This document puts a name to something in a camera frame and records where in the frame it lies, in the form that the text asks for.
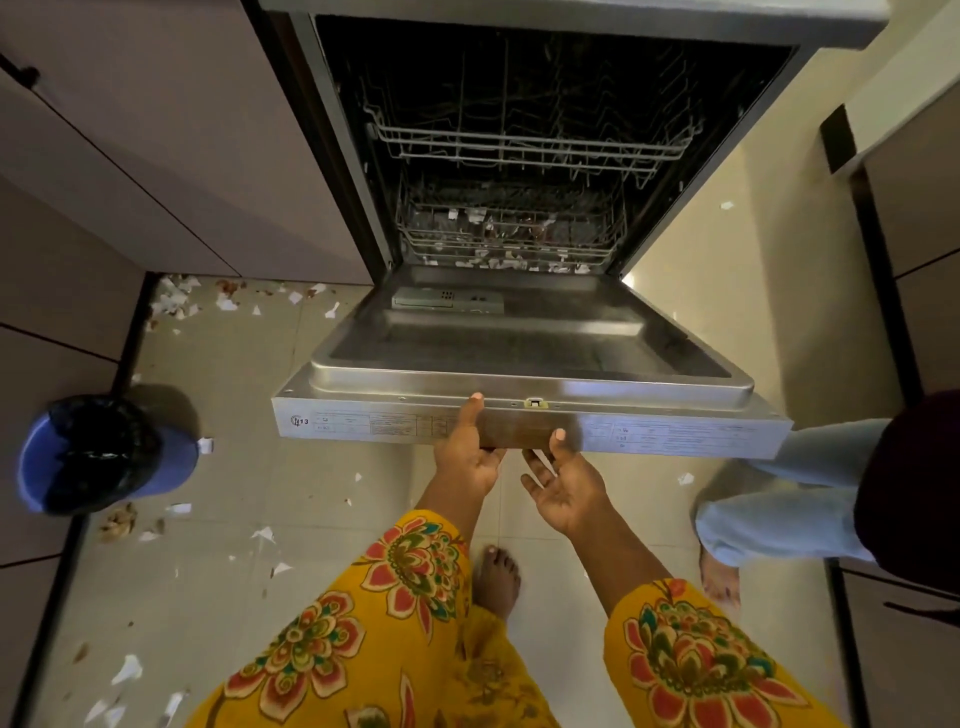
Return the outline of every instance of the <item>black garbage bag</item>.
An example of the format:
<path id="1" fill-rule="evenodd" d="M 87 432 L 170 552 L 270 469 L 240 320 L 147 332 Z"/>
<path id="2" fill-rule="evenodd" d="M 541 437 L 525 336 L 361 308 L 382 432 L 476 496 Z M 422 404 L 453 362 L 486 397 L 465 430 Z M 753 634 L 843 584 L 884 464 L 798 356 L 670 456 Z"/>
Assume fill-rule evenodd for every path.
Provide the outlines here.
<path id="1" fill-rule="evenodd" d="M 128 400 L 80 395 L 48 408 L 51 424 L 69 446 L 43 501 L 47 513 L 99 511 L 141 488 L 156 472 L 163 442 L 147 416 Z"/>

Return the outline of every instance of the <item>dishwasher rack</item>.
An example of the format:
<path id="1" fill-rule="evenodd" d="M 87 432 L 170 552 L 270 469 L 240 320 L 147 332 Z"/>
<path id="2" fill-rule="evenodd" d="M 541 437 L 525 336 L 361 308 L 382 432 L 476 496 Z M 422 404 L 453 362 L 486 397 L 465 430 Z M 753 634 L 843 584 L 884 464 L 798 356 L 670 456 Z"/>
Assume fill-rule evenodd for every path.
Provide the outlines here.
<path id="1" fill-rule="evenodd" d="M 410 93 L 403 61 L 367 64 L 360 84 L 368 133 L 408 162 L 563 168 L 572 180 L 613 171 L 642 188 L 703 129 L 681 42 L 651 41 L 650 53 L 630 68 L 609 55 L 581 63 L 595 51 L 561 34 L 533 55 L 512 48 L 507 36 L 498 42 L 502 48 L 462 50 L 460 67 L 439 64 L 445 67 L 431 71 L 437 78 L 422 78 L 418 66 L 418 84 L 435 92 L 430 98 Z M 636 98 L 622 98 L 625 89 Z"/>
<path id="2" fill-rule="evenodd" d="M 400 181 L 396 226 L 422 265 L 599 274 L 626 235 L 613 191 L 507 182 Z"/>

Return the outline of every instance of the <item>hand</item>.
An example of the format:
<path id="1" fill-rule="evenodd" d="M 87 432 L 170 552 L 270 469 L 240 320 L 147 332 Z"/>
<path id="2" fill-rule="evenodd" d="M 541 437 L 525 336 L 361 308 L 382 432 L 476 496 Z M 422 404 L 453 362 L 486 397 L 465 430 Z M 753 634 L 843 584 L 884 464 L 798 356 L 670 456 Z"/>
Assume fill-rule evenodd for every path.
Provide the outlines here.
<path id="1" fill-rule="evenodd" d="M 483 498 L 493 489 L 499 476 L 505 449 L 487 451 L 480 448 L 477 418 L 483 411 L 483 395 L 477 392 L 460 408 L 457 426 L 450 436 L 437 443 L 433 457 L 437 474 L 431 480 L 465 495 Z"/>
<path id="2" fill-rule="evenodd" d="M 569 538 L 597 508 L 609 505 L 610 501 L 603 477 L 565 440 L 566 432 L 554 430 L 550 435 L 550 451 L 544 452 L 555 473 L 531 449 L 524 450 L 523 459 L 537 480 L 524 474 L 520 482 L 537 504 L 543 519 Z"/>

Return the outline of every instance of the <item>stainless steel panel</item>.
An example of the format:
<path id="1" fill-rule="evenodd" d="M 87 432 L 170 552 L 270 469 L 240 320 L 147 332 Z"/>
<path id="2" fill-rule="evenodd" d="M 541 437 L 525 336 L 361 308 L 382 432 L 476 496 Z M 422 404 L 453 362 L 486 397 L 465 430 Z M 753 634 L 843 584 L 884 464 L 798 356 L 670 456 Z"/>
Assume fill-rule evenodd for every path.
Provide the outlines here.
<path id="1" fill-rule="evenodd" d="M 268 11 L 623 36 L 864 48 L 885 0 L 260 0 Z"/>
<path id="2" fill-rule="evenodd" d="M 503 313 L 394 310 L 405 287 L 488 290 Z M 444 437 L 483 392 L 483 441 L 772 457 L 791 423 L 731 362 L 609 277 L 404 266 L 321 343 L 274 399 L 280 434 Z"/>

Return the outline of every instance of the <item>trash bin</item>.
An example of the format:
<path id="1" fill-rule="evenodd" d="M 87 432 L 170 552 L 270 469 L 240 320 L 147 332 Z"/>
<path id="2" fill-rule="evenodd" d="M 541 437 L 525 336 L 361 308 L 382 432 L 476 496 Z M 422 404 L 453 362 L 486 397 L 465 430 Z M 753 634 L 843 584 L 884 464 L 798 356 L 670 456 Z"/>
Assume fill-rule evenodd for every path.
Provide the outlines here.
<path id="1" fill-rule="evenodd" d="M 168 493 L 193 473 L 197 442 L 132 402 L 89 395 L 50 405 L 20 450 L 17 486 L 36 513 L 73 516 Z"/>

